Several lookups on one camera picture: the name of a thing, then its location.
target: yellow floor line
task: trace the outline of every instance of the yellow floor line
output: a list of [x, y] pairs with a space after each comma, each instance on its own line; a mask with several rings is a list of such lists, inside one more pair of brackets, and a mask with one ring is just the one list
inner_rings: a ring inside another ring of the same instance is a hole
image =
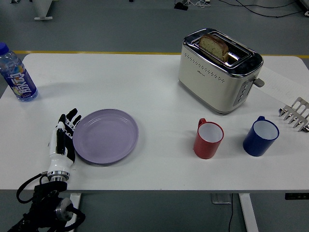
[[[179, 52], [89, 52], [89, 51], [14, 51], [17, 54], [32, 53], [58, 53], [58, 54], [135, 54], [135, 55], [180, 55]], [[299, 57], [301, 59], [309, 59], [309, 55], [274, 55], [263, 54], [262, 56], [279, 56], [279, 57]]]

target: red mug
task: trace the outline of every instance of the red mug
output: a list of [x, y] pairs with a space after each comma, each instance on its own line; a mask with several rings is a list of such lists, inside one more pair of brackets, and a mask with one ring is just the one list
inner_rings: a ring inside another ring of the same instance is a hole
[[217, 123], [207, 122], [201, 118], [193, 146], [195, 154], [202, 159], [213, 157], [223, 137], [223, 129]]

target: toast rack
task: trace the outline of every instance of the toast rack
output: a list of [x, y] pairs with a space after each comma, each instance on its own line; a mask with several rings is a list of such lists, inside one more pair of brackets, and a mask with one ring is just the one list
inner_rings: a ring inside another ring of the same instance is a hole
[[295, 123], [293, 128], [302, 125], [298, 131], [305, 133], [309, 132], [309, 124], [307, 120], [309, 117], [309, 103], [301, 97], [297, 98], [291, 107], [286, 105], [284, 108], [281, 108], [279, 110], [279, 117], [282, 115], [285, 115], [283, 119], [284, 121], [290, 119], [288, 124]]

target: bread slice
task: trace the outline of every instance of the bread slice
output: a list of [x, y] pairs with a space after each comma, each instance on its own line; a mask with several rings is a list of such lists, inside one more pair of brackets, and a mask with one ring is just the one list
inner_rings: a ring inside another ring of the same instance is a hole
[[212, 53], [214, 56], [227, 62], [228, 60], [228, 46], [219, 37], [211, 34], [203, 35], [199, 39], [199, 45]]

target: water bottle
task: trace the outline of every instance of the water bottle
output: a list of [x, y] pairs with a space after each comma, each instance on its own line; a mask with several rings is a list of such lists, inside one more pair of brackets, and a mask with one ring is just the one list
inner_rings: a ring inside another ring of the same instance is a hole
[[5, 43], [0, 43], [0, 73], [20, 101], [29, 102], [37, 97], [38, 90], [23, 62]]

